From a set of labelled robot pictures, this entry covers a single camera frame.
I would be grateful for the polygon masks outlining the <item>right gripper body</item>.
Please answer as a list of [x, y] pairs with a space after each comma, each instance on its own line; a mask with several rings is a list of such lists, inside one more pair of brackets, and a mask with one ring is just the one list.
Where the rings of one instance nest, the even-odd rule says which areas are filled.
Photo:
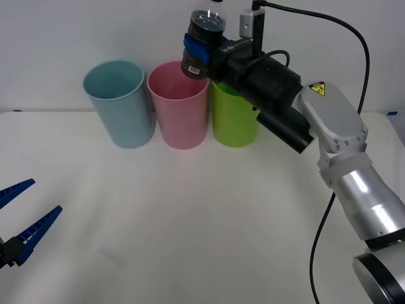
[[228, 40], [211, 52], [207, 76], [215, 83], [222, 83], [235, 92], [254, 92], [247, 82], [245, 66], [251, 61], [252, 40]]

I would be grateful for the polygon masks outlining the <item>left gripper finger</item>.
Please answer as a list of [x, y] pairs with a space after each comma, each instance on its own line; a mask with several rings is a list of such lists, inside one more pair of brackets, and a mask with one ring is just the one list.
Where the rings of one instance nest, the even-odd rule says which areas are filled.
[[0, 190], [0, 209], [5, 207], [13, 199], [15, 199], [22, 192], [24, 192], [26, 189], [34, 184], [35, 181], [33, 179], [28, 179], [13, 186], [7, 187], [3, 190]]
[[6, 241], [3, 244], [3, 265], [23, 265], [62, 211], [63, 208], [57, 206], [23, 232]]

